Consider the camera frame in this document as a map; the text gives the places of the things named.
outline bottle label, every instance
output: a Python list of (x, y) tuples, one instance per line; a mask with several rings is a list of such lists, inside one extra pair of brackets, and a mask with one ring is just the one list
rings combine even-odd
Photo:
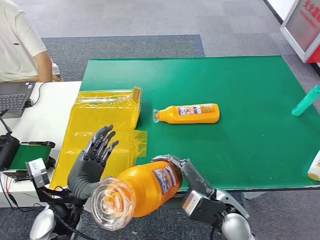
[(207, 114), (214, 113), (213, 104), (199, 104), (199, 105), (187, 105), (177, 107), (179, 115), (191, 115), (191, 114)]
[(153, 170), (154, 175), (160, 184), (162, 194), (165, 194), (177, 185), (177, 180), (170, 166)]

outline person's arm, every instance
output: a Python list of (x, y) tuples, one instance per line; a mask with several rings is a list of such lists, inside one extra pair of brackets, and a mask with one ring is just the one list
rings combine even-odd
[(47, 51), (34, 56), (38, 66), (39, 82), (52, 82), (52, 61)]
[(14, 19), (14, 28), (22, 44), (36, 61), (38, 81), (52, 82), (52, 61), (45, 44), (31, 26), (23, 11), (17, 9)]

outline yellow plastic bag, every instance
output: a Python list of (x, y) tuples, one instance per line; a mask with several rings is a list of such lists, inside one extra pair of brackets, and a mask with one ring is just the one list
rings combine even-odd
[(69, 172), (77, 156), (99, 128), (112, 124), (118, 140), (102, 177), (117, 177), (135, 165), (146, 153), (146, 131), (134, 130), (140, 111), (141, 90), (79, 92), (71, 110), (62, 148), (50, 188), (66, 186)]

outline green tabletop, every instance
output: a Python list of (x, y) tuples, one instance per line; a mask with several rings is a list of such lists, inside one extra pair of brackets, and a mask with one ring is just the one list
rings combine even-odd
[(26, 170), (26, 162), (40, 158), (46, 163), (51, 148), (50, 145), (20, 145), (8, 170)]
[[(320, 116), (313, 106), (291, 115), (305, 92), (281, 56), (93, 59), (80, 91), (134, 86), (142, 88), (137, 129), (148, 131), (146, 157), (137, 164), (189, 158), (213, 186), (230, 190), (318, 184), (307, 170), (320, 147)], [(219, 122), (152, 121), (153, 109), (202, 103), (218, 104)]]

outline orange plastic bottle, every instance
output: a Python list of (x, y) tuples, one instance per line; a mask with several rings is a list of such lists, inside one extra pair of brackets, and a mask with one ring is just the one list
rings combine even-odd
[(91, 194), (94, 218), (102, 228), (115, 231), (132, 217), (143, 217), (177, 193), (181, 171), (170, 162), (155, 161), (123, 171), (101, 181)]
[(215, 103), (168, 106), (153, 110), (153, 121), (168, 124), (214, 124), (219, 120), (220, 111)]

